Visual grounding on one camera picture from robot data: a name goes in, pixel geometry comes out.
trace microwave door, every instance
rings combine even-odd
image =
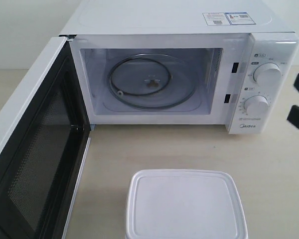
[[[62,238],[89,132],[69,43],[52,38],[0,112],[0,239]]]

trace container lid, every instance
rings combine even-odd
[[[217,171],[142,170],[131,181],[128,239],[247,239],[230,175]]]

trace brand logo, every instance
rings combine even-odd
[[[244,123],[242,123],[239,127],[240,128],[256,128],[256,126],[253,124],[244,124]]]

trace white wall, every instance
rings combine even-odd
[[[299,0],[264,0],[299,35]],[[0,69],[28,69],[80,0],[0,0]],[[299,52],[294,62],[299,65]]]

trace timer knob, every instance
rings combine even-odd
[[[262,115],[268,111],[268,108],[268,101],[263,96],[252,96],[244,103],[244,109],[246,110],[247,114],[252,116]]]
[[[281,79],[280,68],[274,63],[266,63],[258,67],[254,72],[254,80],[260,86],[273,86]]]

